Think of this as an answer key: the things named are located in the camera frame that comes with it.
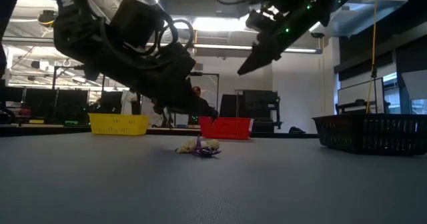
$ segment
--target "yellow basket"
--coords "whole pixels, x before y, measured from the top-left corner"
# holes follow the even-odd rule
[[[119,115],[90,113],[93,134],[144,135],[149,125],[145,115]]]

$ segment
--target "toy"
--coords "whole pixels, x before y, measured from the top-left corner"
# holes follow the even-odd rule
[[[197,140],[188,140],[185,145],[177,148],[176,153],[191,153],[200,157],[211,157],[221,153],[218,149],[220,148],[220,142],[218,140],[200,141],[200,136],[197,136]]]

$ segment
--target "plastic basket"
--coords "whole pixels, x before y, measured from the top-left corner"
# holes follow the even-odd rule
[[[427,115],[344,114],[313,118],[320,143],[358,154],[424,155]]]
[[[102,135],[144,135],[149,117],[145,115],[89,114],[91,131]]]
[[[201,135],[215,139],[249,139],[252,131],[253,119],[220,117],[212,123],[210,117],[200,117]]]

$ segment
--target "ceiling light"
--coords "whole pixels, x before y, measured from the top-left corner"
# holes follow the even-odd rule
[[[25,22],[34,22],[37,21],[37,19],[17,19],[17,18],[10,18],[9,22],[15,22],[15,23],[25,23]]]
[[[169,43],[162,43],[160,46],[164,47]],[[148,47],[152,47],[153,43],[147,43]],[[250,46],[239,46],[239,45],[213,45],[213,44],[193,44],[194,48],[204,48],[204,49],[223,49],[223,50],[246,50],[251,51],[252,47]],[[318,52],[317,49],[305,49],[305,48],[294,48],[290,47],[285,50],[285,52],[289,53],[311,53],[315,54]]]
[[[86,79],[84,79],[82,77],[72,77],[71,79],[75,82],[78,82],[78,83],[86,83]]]
[[[390,81],[390,80],[397,79],[397,78],[398,78],[397,73],[392,73],[392,74],[383,76],[382,80],[383,81]]]
[[[198,31],[242,31],[246,28],[248,17],[249,15],[240,19],[198,17],[193,22],[193,28]]]
[[[50,84],[27,84],[27,83],[9,83],[10,87],[44,87],[52,88]],[[101,91],[102,87],[94,87],[90,85],[55,85],[55,88],[79,88],[79,89],[88,89],[91,91]],[[118,91],[129,90],[129,87],[116,87]],[[104,91],[113,91],[113,87],[104,87]]]
[[[314,26],[312,26],[312,28],[308,29],[309,32],[313,32],[316,28],[318,28],[320,26],[320,22],[318,21],[316,24],[314,24]]]

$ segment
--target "ceiling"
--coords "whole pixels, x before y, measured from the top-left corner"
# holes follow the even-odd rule
[[[104,15],[111,19],[121,0],[91,0],[91,6],[99,15]],[[208,45],[235,45],[235,46],[252,46],[256,41],[256,34],[252,30],[245,28],[245,15],[249,11],[247,5],[222,5],[215,0],[161,0],[160,5],[174,19],[187,19],[197,27],[197,43]],[[37,16],[43,10],[57,10],[55,0],[18,0],[16,8],[13,12],[12,22],[9,23],[5,37],[44,37],[53,38],[51,29],[40,26],[36,20]],[[188,38],[187,29],[179,29],[181,41],[186,41]],[[168,42],[167,35],[163,38],[164,42]],[[8,42],[3,42],[10,47],[10,50],[15,53],[14,62],[19,63],[14,66],[12,72],[14,74],[22,74],[22,76],[14,76],[13,80],[22,83],[51,83],[52,66],[62,63],[67,60],[67,57],[60,54],[52,47],[41,47],[24,44],[13,45]],[[298,39],[292,47],[298,49],[317,49],[319,43],[308,32]],[[222,49],[197,49],[192,55],[207,56],[207,57],[247,57],[249,51],[222,50]],[[36,70],[31,67],[31,62],[34,60],[48,60],[50,68],[44,70]],[[78,65],[76,61],[72,61],[71,65]],[[67,70],[67,73],[58,78],[58,85],[76,85],[72,81],[71,75],[83,75],[72,69]],[[34,74],[36,81],[29,81],[27,76]],[[119,83],[108,81],[110,87],[122,87]],[[82,85],[91,85],[97,87],[101,80],[96,83],[85,83]]]

